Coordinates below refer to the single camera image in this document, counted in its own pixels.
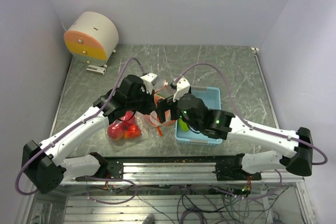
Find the watermelon slice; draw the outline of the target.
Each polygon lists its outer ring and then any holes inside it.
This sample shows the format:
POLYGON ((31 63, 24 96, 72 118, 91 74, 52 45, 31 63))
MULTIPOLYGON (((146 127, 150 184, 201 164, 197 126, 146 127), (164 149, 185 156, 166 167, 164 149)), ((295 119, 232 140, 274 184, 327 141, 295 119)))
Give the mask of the watermelon slice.
POLYGON ((157 94, 157 93, 154 94, 154 103, 155 103, 155 105, 157 105, 158 101, 161 100, 161 99, 165 99, 165 97, 163 97, 162 95, 157 94))

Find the red apple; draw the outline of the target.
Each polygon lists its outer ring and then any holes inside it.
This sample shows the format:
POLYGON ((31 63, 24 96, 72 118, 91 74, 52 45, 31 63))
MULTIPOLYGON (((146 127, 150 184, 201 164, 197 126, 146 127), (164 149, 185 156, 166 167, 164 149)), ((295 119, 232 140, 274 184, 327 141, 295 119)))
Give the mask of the red apple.
POLYGON ((124 138, 126 139, 137 138, 140 135, 141 135, 141 129, 139 128, 139 126, 136 124, 132 124, 125 131, 124 138))
POLYGON ((122 126, 124 128, 129 128, 130 126, 134 125, 135 124, 134 112, 127 111, 123 117, 119 118, 119 121, 122 122, 122 126))
POLYGON ((107 136, 112 141, 117 141, 123 138, 124 133, 124 127, 120 123, 113 123, 107 129, 107 136))

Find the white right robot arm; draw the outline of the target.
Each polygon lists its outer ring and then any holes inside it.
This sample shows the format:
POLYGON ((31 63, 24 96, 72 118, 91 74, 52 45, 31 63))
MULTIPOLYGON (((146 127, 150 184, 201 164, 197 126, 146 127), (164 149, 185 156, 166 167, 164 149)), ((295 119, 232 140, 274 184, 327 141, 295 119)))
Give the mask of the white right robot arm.
POLYGON ((236 179, 273 169, 285 169, 301 177, 312 174, 312 136, 308 128, 287 131, 248 123, 231 112, 209 109, 202 99, 190 93, 179 100, 159 99, 156 113, 160 122, 165 120, 166 111, 172 120, 181 119, 198 134, 215 140, 244 140, 269 149, 258 154, 243 154, 240 162, 231 167, 236 179))

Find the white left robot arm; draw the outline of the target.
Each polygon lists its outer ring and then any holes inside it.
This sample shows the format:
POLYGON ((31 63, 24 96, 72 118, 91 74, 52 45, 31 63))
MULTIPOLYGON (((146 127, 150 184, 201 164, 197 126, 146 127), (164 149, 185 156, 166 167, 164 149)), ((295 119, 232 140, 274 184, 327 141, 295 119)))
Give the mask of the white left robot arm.
POLYGON ((154 73, 141 77, 129 74, 62 131, 40 143, 25 144, 22 169, 37 191, 46 194, 57 188, 65 176, 82 176, 64 160, 95 132, 107 128, 128 111, 150 114, 155 109, 153 87, 158 79, 154 73))

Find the clear zip top bag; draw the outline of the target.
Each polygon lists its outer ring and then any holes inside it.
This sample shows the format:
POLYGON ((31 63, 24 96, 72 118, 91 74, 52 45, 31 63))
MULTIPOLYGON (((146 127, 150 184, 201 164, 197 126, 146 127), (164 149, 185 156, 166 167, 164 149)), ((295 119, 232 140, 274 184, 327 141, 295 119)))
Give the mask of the clear zip top bag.
POLYGON ((163 137, 162 129, 173 126, 176 120, 172 120, 171 111, 168 108, 167 99, 172 97, 174 90, 167 80, 158 80, 153 86, 155 110, 150 114, 143 115, 148 126, 156 129, 158 136, 163 137))

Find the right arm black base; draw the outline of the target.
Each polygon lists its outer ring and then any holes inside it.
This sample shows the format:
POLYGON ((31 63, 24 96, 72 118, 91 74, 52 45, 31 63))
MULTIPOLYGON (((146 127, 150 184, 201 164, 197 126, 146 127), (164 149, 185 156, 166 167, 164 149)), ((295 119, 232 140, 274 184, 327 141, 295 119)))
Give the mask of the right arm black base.
POLYGON ((248 173, 243 171, 242 161, 246 154, 215 156, 215 171, 217 181, 261 180, 261 173, 248 173))

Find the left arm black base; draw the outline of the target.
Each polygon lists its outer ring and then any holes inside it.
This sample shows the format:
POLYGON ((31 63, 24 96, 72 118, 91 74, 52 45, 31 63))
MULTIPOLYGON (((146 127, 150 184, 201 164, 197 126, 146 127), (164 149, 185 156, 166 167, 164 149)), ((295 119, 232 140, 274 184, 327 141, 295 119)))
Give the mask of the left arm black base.
POLYGON ((93 156, 99 163, 99 169, 96 171, 94 175, 90 175, 89 176, 90 178, 91 177, 96 179, 122 178, 124 158, 103 157, 97 152, 92 152, 89 155, 93 156))

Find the green fruit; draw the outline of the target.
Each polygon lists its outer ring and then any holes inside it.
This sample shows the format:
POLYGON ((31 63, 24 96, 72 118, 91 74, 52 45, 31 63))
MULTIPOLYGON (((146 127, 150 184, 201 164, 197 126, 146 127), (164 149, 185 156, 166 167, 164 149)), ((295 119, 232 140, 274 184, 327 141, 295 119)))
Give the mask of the green fruit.
POLYGON ((178 119, 178 125, 183 132, 187 132, 189 130, 187 124, 182 119, 178 119))

